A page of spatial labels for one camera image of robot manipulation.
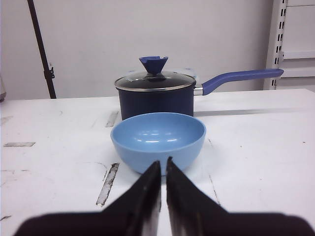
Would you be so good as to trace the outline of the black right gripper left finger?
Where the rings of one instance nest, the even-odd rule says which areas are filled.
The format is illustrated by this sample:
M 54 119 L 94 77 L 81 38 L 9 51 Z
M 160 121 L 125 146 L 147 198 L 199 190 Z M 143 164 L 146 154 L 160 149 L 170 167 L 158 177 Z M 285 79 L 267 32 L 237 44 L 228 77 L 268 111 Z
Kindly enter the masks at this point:
M 132 187 L 99 212 L 50 213 L 29 218 L 17 236 L 155 236 L 161 207 L 161 169 L 154 162 Z

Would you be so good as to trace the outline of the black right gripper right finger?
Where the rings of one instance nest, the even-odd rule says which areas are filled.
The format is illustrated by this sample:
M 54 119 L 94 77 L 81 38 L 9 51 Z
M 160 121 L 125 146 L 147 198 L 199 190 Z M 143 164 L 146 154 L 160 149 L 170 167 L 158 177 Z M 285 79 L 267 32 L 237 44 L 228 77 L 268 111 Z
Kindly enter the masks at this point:
M 274 212 L 228 212 L 201 192 L 171 158 L 166 168 L 167 205 L 174 236 L 313 236 L 309 223 Z

